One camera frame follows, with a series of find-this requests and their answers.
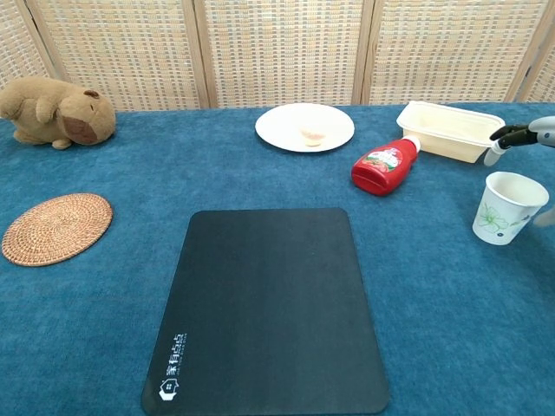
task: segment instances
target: stuffed capybara toy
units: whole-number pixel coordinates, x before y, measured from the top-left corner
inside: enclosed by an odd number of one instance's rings
[[[0,117],[13,122],[16,140],[65,149],[72,142],[91,146],[115,131],[115,111],[93,89],[41,76],[8,82],[0,91]]]

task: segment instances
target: paper cup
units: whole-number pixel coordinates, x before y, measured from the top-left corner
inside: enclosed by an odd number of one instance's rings
[[[535,180],[494,172],[486,178],[472,226],[474,234],[490,244],[509,244],[548,200],[549,193]]]

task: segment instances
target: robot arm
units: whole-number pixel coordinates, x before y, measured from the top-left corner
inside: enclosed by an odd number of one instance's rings
[[[528,125],[503,126],[490,136],[492,147],[487,151],[484,164],[495,164],[507,149],[539,143],[555,147],[555,116],[542,117]]]

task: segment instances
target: red ketchup bottle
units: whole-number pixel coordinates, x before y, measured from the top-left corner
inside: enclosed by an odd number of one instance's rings
[[[408,175],[420,151],[420,141],[405,136],[362,156],[351,170],[355,185],[374,195],[387,195]]]

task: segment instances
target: black mouse pad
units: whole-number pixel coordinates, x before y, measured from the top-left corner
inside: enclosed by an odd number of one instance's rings
[[[388,400],[345,211],[192,217],[142,394],[148,414],[377,413]]]

